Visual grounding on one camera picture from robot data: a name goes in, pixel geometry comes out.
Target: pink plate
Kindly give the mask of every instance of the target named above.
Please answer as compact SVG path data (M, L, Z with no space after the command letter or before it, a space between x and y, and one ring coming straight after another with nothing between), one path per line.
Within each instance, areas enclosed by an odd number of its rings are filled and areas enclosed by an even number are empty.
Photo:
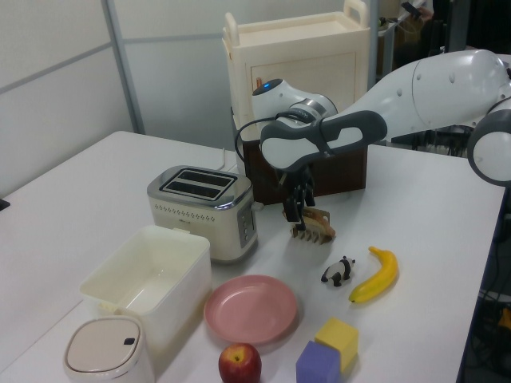
M204 320L225 341L262 345L284 334L296 311L295 295L287 285L267 275L244 275L213 291Z

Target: banana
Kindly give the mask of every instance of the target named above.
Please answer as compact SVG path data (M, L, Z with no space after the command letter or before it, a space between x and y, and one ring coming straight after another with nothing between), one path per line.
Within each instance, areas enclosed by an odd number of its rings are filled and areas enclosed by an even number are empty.
M382 267L372 277L356 286L350 294L350 301L354 303L366 302L382 293L398 276L398 260L392 251L369 247L369 251L376 255Z

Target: white wall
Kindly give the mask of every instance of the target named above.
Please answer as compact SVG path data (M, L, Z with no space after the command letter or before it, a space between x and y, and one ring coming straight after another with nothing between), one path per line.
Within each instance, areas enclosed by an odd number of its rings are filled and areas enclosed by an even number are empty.
M0 0L0 198L132 131L101 0Z
M224 15L231 12L245 24L340 11L343 4L343 0L110 0L145 133L233 149L221 41Z

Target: white table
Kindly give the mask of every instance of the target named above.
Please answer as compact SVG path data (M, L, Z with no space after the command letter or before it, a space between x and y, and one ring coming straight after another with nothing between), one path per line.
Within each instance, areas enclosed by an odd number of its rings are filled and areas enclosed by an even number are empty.
M0 211L0 371L80 301L77 283L153 224L147 186L178 164L231 168L220 149L118 132L8 195Z
M77 304L81 277L138 227L151 223L145 194L150 180L173 165L201 165L206 156L210 164L220 162L219 151L197 147L200 155L190 156L191 147L116 133L34 181L27 192L6 198L12 206L0 212L2 267L9 256L29 250L38 249L42 259L29 254L24 270L21 261L11 260L19 263L20 274L0 282L2 312L10 313L2 317L2 340L9 340L2 344L22 339L27 347L21 330L30 332L32 342L37 334L42 337L2 372L1 382L67 381L61 365L65 346L91 319ZM180 155L172 157L169 150ZM36 198L34 191L43 186L44 195ZM480 180L465 159L371 145L366 189L316 199L331 213L337 231L332 243L292 239L279 205L258 212L256 252L234 266L213 266L213 278L217 287L239 274L268 274L295 292L299 324L283 341L261 349L262 382L295 381L296 360L331 316L360 331L358 358L347 381L455 381L503 192ZM26 204L17 221L14 209ZM7 229L10 235L4 234ZM368 254L370 245L398 256L400 276L387 293L357 306L349 303L349 293L379 268ZM338 289L322 284L325 268L343 255L357 260L351 282ZM18 289L21 297L4 300ZM180 345L157 366L158 382L220 383L217 361L225 343L212 338L200 318L183 332Z

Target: rice cooker lid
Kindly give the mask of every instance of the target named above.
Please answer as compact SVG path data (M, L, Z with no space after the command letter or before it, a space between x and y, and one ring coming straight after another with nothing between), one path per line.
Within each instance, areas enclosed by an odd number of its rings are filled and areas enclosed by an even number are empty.
M100 318L76 331L65 363L78 373L120 376L137 362L143 347L141 340L141 328L130 318Z

